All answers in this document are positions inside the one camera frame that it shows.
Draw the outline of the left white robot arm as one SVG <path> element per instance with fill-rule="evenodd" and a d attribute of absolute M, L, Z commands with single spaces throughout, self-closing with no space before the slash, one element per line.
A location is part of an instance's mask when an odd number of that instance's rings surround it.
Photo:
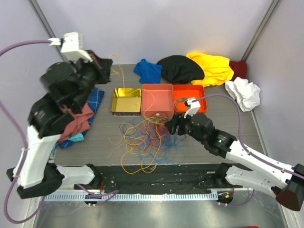
<path fill-rule="evenodd" d="M 95 86 L 110 82 L 112 60 L 91 50 L 88 53 L 92 61 L 57 62 L 40 78 L 47 93 L 29 112 L 27 156 L 7 170 L 9 179 L 18 178 L 17 193 L 22 199 L 46 196 L 77 184 L 95 190 L 102 182 L 101 173 L 92 164 L 64 167 L 49 162 L 55 143 L 75 115 L 82 113 Z"/>

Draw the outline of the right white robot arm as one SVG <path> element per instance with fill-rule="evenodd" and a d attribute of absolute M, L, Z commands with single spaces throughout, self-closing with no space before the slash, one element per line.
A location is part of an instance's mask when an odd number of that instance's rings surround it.
<path fill-rule="evenodd" d="M 245 170 L 222 164 L 214 176 L 217 186 L 231 185 L 249 187 L 275 198 L 282 206 L 300 211 L 304 202 L 304 167 L 276 161 L 253 150 L 235 136 L 216 129 L 204 114 L 192 117 L 177 114 L 165 123 L 170 134 L 189 135 L 204 145 L 215 156 L 234 161 Z"/>

